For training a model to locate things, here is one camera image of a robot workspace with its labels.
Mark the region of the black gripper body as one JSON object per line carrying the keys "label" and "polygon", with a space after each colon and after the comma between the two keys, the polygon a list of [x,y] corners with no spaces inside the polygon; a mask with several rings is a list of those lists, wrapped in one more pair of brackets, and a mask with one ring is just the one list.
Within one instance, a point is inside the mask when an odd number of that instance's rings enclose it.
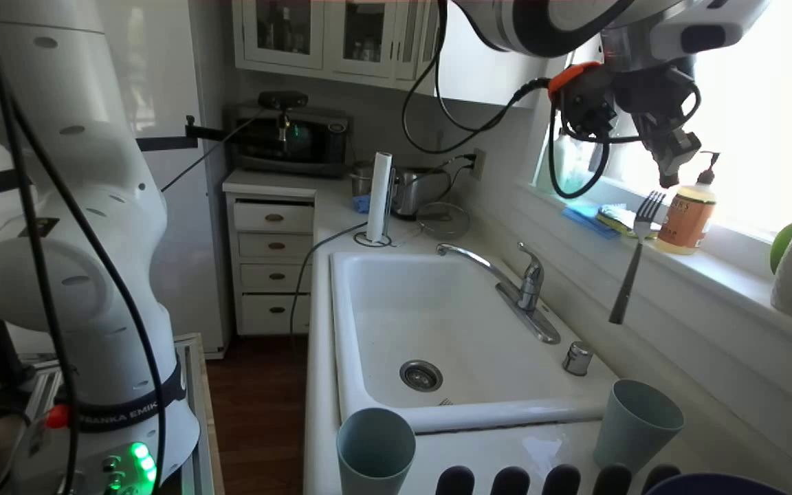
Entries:
{"label": "black gripper body", "polygon": [[689,61],[640,72],[617,72],[605,64],[574,64],[555,77],[555,106],[577,139],[613,142],[613,119],[635,123],[621,142],[640,139],[657,165],[686,165],[701,139],[686,123],[701,106],[701,90]]}

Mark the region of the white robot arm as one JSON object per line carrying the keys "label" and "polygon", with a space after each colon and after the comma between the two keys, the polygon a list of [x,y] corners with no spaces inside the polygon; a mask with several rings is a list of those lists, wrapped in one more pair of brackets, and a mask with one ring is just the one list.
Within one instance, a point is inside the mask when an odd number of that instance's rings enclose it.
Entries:
{"label": "white robot arm", "polygon": [[0,318],[52,336],[70,407],[8,487],[155,495],[200,424],[151,289],[166,196],[126,126],[95,0],[0,0],[0,146],[22,196],[0,230]]}

